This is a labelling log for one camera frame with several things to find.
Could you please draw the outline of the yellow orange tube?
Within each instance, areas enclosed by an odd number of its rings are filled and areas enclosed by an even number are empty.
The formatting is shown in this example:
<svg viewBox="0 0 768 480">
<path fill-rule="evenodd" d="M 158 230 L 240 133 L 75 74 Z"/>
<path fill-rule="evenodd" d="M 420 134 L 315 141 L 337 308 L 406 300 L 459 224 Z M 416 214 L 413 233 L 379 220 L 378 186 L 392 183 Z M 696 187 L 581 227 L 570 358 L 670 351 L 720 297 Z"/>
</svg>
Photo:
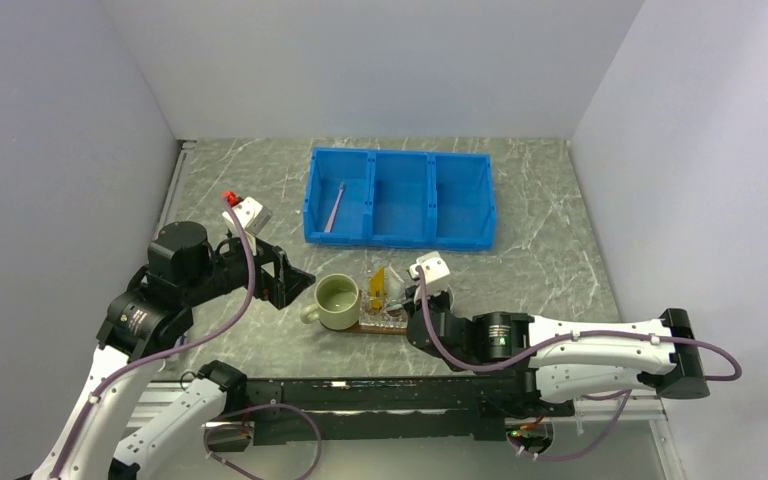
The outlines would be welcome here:
<svg viewBox="0 0 768 480">
<path fill-rule="evenodd" d="M 387 268 L 381 267 L 369 279 L 369 302 L 373 310 L 381 311 L 387 304 Z"/>
</svg>

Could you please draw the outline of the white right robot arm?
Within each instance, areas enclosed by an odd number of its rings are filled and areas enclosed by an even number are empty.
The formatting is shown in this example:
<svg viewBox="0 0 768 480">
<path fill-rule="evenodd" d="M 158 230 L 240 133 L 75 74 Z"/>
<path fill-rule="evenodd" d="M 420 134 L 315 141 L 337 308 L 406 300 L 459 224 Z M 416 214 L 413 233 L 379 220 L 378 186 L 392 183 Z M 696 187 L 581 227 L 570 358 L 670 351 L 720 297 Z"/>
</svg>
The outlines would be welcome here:
<svg viewBox="0 0 768 480">
<path fill-rule="evenodd" d="M 708 381 L 689 315 L 669 308 L 635 323 L 581 323 L 512 312 L 462 318 L 450 296 L 408 288 L 409 343 L 453 371 L 521 371 L 511 388 L 517 411 L 534 415 L 548 403 L 611 390 L 649 389 L 674 400 L 702 399 Z"/>
</svg>

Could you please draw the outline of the white toothpaste tube green cap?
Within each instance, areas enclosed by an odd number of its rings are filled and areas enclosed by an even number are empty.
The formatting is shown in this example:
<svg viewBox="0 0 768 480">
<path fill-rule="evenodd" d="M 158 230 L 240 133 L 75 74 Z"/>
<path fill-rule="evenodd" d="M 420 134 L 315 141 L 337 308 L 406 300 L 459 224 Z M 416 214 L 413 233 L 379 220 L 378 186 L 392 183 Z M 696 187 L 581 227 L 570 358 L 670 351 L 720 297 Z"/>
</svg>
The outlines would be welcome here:
<svg viewBox="0 0 768 480">
<path fill-rule="evenodd" d="M 402 306 L 405 298 L 405 281 L 392 265 L 388 266 L 385 270 L 385 287 L 385 310 L 393 311 L 399 309 Z"/>
</svg>

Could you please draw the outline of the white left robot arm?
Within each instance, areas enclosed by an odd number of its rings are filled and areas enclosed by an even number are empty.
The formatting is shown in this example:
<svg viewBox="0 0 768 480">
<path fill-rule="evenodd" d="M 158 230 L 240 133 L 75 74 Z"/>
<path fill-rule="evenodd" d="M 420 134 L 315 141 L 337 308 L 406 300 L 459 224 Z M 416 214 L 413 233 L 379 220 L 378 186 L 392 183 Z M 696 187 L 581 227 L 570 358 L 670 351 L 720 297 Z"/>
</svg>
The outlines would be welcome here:
<svg viewBox="0 0 768 480">
<path fill-rule="evenodd" d="M 248 300 L 282 309 L 315 281 L 262 240 L 229 234 L 212 247 L 199 223 L 161 228 L 146 265 L 110 303 L 81 396 L 32 478 L 146 479 L 202 424 L 274 400 L 277 388 L 250 389 L 244 373 L 213 360 L 154 419 L 125 431 L 165 358 L 183 351 L 179 339 L 193 325 L 194 307 L 246 288 Z"/>
</svg>

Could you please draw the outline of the clear glass toothbrush holder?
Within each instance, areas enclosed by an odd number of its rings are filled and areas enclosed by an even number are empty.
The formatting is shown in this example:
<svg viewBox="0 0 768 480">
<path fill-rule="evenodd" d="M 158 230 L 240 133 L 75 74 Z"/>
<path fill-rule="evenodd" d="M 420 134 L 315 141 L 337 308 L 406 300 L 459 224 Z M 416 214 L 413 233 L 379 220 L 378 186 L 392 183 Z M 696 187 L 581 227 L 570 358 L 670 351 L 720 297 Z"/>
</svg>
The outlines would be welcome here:
<svg viewBox="0 0 768 480">
<path fill-rule="evenodd" d="M 362 324 L 406 322 L 408 324 L 408 315 L 403 306 L 393 311 L 386 311 L 385 308 L 381 311 L 373 310 L 370 306 L 368 291 L 363 291 L 358 322 Z"/>
</svg>

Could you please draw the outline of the brown oval wooden tray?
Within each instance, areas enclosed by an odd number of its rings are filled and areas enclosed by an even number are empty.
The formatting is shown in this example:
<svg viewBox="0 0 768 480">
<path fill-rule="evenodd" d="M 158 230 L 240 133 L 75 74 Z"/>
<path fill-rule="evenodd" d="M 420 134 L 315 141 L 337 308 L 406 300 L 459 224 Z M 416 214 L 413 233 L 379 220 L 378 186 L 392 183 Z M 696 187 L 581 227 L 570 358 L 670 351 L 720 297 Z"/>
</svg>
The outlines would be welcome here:
<svg viewBox="0 0 768 480">
<path fill-rule="evenodd" d="M 357 322 L 355 325 L 344 329 L 344 333 L 358 334 L 382 334 L 382 335 L 406 335 L 408 324 L 406 322 L 384 323 L 384 324 L 362 324 Z"/>
</svg>

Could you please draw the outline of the grey ceramic mug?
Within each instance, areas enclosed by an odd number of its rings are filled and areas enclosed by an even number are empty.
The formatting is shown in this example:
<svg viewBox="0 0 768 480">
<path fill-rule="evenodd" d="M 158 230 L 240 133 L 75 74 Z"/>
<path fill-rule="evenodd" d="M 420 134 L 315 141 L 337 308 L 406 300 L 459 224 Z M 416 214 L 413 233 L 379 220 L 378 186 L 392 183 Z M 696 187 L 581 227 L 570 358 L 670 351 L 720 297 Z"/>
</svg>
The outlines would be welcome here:
<svg viewBox="0 0 768 480">
<path fill-rule="evenodd" d="M 455 296 L 451 286 L 447 286 L 441 293 L 441 296 L 443 297 L 442 302 L 448 309 L 452 309 L 455 306 Z"/>
</svg>

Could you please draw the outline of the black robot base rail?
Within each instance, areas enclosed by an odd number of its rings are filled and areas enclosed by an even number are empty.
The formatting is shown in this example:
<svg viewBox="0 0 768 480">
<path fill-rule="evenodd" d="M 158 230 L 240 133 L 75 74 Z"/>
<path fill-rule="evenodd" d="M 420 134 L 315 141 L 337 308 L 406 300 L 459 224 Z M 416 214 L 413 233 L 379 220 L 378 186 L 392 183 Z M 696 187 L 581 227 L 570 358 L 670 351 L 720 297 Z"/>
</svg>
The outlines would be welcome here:
<svg viewBox="0 0 768 480">
<path fill-rule="evenodd" d="M 243 408 L 252 408 L 245 415 Z M 532 373 L 491 376 L 250 378 L 219 417 L 246 418 L 257 446 L 290 441 L 470 437 L 502 441 L 517 420 L 571 417 L 541 399 Z"/>
</svg>

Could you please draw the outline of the light green ceramic mug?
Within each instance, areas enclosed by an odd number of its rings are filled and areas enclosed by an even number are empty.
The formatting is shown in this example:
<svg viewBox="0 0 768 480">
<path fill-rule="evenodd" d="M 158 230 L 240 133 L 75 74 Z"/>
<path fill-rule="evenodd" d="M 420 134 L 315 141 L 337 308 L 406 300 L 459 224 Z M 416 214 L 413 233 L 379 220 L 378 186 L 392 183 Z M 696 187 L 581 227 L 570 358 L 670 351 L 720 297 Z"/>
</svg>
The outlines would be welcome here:
<svg viewBox="0 0 768 480">
<path fill-rule="evenodd" d="M 360 319 L 360 290 L 356 282 L 344 274 L 330 274 L 321 279 L 314 290 L 314 302 L 303 308 L 303 324 L 320 323 L 323 327 L 342 331 Z"/>
</svg>

